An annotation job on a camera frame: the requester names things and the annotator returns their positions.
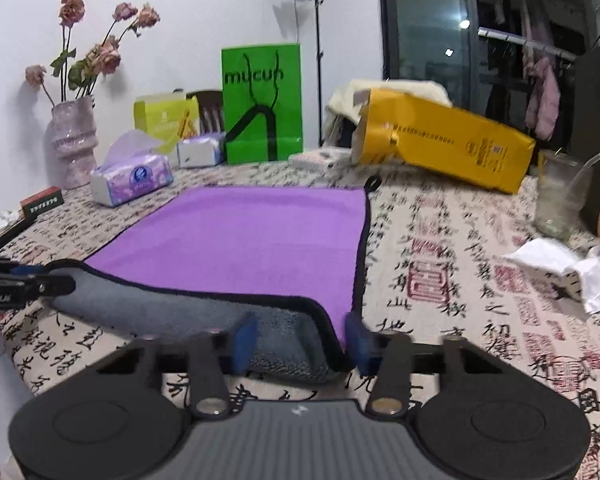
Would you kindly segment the yellow-green carton box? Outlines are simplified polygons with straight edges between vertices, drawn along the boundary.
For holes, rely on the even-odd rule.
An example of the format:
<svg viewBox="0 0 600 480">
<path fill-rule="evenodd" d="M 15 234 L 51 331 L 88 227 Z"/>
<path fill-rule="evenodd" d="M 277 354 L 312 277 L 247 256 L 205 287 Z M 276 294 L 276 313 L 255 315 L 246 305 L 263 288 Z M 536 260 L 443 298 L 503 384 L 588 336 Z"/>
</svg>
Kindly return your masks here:
<svg viewBox="0 0 600 480">
<path fill-rule="evenodd" d="M 160 142 L 157 151 L 178 159 L 178 144 L 198 136 L 199 104 L 185 92 L 140 96 L 133 105 L 134 126 Z"/>
</svg>

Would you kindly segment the cream blanket on chair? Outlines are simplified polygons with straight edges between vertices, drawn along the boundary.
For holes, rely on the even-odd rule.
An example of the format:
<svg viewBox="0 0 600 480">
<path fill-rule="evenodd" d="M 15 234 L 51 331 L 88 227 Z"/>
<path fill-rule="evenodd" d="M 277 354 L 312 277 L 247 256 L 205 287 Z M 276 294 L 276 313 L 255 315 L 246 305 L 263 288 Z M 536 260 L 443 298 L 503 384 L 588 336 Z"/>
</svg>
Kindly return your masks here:
<svg viewBox="0 0 600 480">
<path fill-rule="evenodd" d="M 373 102 L 404 100 L 405 96 L 451 107 L 448 92 L 437 82 L 403 79 L 353 79 L 337 89 L 326 105 L 325 117 L 348 118 L 357 125 L 362 117 L 362 107 Z"/>
</svg>

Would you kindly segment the yellow paper mailer bag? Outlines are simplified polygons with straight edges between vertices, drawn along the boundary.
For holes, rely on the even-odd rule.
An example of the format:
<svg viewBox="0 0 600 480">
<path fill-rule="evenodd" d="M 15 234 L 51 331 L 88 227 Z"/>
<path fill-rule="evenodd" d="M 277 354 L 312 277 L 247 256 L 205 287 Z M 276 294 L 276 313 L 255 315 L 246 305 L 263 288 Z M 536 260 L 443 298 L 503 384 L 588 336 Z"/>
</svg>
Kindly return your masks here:
<svg viewBox="0 0 600 480">
<path fill-rule="evenodd" d="M 530 136 L 458 107 L 405 96 L 362 107 L 352 162 L 390 159 L 474 185 L 516 194 L 534 150 Z"/>
</svg>

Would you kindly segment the dried pink roses bouquet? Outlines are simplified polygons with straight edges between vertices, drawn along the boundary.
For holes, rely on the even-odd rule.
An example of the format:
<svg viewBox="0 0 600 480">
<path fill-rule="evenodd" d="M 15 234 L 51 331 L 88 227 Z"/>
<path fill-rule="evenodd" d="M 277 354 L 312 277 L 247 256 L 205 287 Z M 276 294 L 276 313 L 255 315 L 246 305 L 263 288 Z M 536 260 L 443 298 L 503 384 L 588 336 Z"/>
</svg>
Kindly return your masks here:
<svg viewBox="0 0 600 480">
<path fill-rule="evenodd" d="M 118 70 L 122 61 L 122 39 L 129 34 L 140 38 L 145 29 L 155 27 L 161 20 L 160 14 L 150 3 L 140 8 L 130 2 L 119 3 L 114 8 L 104 38 L 79 58 L 78 49 L 72 45 L 72 32 L 84 19 L 85 0 L 58 1 L 61 48 L 50 62 L 50 76 L 56 78 L 59 84 L 58 99 L 55 100 L 46 88 L 45 66 L 30 65 L 24 70 L 27 85 L 34 90 L 42 90 L 52 106 L 92 96 L 99 78 L 110 76 Z"/>
</svg>

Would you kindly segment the metal clothes rail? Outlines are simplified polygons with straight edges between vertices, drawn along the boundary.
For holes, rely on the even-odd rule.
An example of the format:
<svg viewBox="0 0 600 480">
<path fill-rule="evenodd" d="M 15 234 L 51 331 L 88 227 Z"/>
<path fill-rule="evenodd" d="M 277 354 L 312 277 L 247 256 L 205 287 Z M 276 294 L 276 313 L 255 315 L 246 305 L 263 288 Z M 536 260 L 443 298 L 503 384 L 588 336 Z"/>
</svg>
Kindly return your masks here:
<svg viewBox="0 0 600 480">
<path fill-rule="evenodd" d="M 577 58 L 577 55 L 566 50 L 558 49 L 554 46 L 550 46 L 549 44 L 542 44 L 542 42 L 528 39 L 523 36 L 509 34 L 508 32 L 500 32 L 499 30 L 495 29 L 479 27 L 478 36 L 486 39 L 504 41 L 508 44 L 518 44 L 518 46 L 544 52 L 548 55 L 557 56 L 558 58 L 562 58 L 563 60 L 569 62 L 573 62 Z"/>
</svg>

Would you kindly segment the clear drinking glass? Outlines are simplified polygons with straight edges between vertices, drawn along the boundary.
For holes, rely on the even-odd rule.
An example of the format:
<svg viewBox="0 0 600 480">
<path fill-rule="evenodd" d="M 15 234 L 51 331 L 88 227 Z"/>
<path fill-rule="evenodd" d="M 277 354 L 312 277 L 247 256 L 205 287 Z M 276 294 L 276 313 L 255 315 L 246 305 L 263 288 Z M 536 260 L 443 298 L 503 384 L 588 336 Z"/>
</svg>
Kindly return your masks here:
<svg viewBox="0 0 600 480">
<path fill-rule="evenodd" d="M 538 158 L 534 226 L 545 236 L 568 242 L 580 211 L 588 197 L 588 189 L 578 197 L 565 197 L 565 188 L 582 167 L 583 162 L 562 153 L 542 150 Z"/>
</svg>

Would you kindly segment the black speaker box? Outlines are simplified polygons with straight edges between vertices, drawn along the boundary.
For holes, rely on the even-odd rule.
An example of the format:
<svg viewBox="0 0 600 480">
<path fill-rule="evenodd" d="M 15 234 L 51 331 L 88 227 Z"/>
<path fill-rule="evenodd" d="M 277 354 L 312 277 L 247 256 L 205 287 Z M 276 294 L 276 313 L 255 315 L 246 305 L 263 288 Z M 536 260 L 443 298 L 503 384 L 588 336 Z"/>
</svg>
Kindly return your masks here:
<svg viewBox="0 0 600 480">
<path fill-rule="evenodd" d="M 574 68 L 571 154 L 586 162 L 600 152 L 600 46 L 578 58 Z M 596 234 L 600 218 L 600 162 L 592 168 L 590 189 L 581 218 L 584 225 Z"/>
</svg>

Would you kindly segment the purple and grey microfiber towel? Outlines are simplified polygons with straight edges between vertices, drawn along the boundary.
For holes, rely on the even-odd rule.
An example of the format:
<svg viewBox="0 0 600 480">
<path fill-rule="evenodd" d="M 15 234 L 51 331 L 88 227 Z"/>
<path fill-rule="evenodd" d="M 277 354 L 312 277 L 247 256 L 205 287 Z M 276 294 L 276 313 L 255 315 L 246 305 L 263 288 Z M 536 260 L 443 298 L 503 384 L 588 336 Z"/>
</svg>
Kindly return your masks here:
<svg viewBox="0 0 600 480">
<path fill-rule="evenodd" d="M 76 283 L 53 308 L 168 341 L 251 314 L 243 370 L 330 382 L 351 368 L 344 326 L 362 308 L 368 196 L 379 183 L 191 188 L 86 259 L 52 262 L 50 275 Z"/>
</svg>

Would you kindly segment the green mucun paper bag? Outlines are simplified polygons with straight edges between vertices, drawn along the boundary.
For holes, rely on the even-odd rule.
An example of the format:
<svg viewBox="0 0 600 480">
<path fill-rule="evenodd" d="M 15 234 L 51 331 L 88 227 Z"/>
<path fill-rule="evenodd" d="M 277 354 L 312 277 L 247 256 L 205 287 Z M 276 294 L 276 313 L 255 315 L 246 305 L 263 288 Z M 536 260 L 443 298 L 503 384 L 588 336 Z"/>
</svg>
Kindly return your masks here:
<svg viewBox="0 0 600 480">
<path fill-rule="evenodd" d="M 303 150 L 298 44 L 221 53 L 226 161 L 279 162 Z"/>
</svg>

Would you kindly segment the dark sliding glass door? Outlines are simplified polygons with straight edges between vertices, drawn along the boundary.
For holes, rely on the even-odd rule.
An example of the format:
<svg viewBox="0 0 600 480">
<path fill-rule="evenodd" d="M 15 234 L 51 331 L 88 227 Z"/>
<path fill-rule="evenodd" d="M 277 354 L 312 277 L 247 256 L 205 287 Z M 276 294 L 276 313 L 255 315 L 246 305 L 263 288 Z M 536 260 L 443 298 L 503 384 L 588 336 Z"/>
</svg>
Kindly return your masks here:
<svg viewBox="0 0 600 480">
<path fill-rule="evenodd" d="M 477 0 L 380 0 L 387 79 L 432 80 L 456 106 L 478 107 Z"/>
</svg>

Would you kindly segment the pink textured ceramic vase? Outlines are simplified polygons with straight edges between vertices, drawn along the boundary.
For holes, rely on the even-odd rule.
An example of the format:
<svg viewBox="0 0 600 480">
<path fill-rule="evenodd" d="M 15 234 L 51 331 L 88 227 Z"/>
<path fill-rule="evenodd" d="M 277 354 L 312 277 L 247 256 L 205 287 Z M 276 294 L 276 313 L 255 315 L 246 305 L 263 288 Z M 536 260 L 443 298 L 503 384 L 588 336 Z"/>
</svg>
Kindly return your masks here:
<svg viewBox="0 0 600 480">
<path fill-rule="evenodd" d="M 50 147 L 60 165 L 61 187 L 73 190 L 90 183 L 97 167 L 94 100 L 84 96 L 50 111 Z"/>
</svg>

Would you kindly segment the dark wooden chair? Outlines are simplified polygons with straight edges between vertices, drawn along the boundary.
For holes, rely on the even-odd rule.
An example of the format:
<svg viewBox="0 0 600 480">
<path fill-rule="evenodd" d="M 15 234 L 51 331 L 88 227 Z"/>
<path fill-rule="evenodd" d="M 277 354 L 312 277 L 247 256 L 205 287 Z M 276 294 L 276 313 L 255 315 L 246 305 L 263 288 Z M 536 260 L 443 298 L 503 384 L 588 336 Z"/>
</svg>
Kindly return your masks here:
<svg viewBox="0 0 600 480">
<path fill-rule="evenodd" d="M 221 90 L 201 90 L 186 93 L 186 99 L 196 99 L 199 108 L 201 134 L 225 131 L 223 96 Z"/>
</svg>

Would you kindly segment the pink jacket on rack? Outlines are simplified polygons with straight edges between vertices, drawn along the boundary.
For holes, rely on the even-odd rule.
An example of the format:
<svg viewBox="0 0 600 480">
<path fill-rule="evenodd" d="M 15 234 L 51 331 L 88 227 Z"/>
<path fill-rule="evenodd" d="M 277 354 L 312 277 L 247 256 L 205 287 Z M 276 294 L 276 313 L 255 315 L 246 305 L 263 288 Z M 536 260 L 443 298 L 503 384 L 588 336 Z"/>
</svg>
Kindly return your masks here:
<svg viewBox="0 0 600 480">
<path fill-rule="evenodd" d="M 560 91 L 549 58 L 540 58 L 529 74 L 535 83 L 529 98 L 524 123 L 535 136 L 548 141 L 552 137 L 559 115 Z"/>
</svg>

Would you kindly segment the crumpled white paper tissue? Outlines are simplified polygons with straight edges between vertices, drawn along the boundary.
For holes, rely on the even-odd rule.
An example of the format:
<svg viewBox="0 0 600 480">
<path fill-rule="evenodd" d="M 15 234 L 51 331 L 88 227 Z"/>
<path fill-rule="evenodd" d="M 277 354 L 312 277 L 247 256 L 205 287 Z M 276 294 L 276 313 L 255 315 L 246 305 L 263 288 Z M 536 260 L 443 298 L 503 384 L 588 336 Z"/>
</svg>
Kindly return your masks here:
<svg viewBox="0 0 600 480">
<path fill-rule="evenodd" d="M 503 258 L 518 266 L 545 271 L 560 278 L 576 278 L 576 284 L 580 286 L 580 303 L 585 312 L 600 312 L 600 245 L 581 258 L 558 240 L 537 238 Z"/>
</svg>

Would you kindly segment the glass straw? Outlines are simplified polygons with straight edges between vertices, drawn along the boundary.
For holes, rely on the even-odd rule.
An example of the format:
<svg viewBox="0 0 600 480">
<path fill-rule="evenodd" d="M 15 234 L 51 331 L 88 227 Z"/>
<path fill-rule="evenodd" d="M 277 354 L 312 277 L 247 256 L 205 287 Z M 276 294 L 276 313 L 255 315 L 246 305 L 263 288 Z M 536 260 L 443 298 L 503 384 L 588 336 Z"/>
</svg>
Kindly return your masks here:
<svg viewBox="0 0 600 480">
<path fill-rule="evenodd" d="M 585 193 L 593 168 L 600 162 L 600 152 L 589 158 L 565 188 L 565 197 L 578 197 Z"/>
</svg>

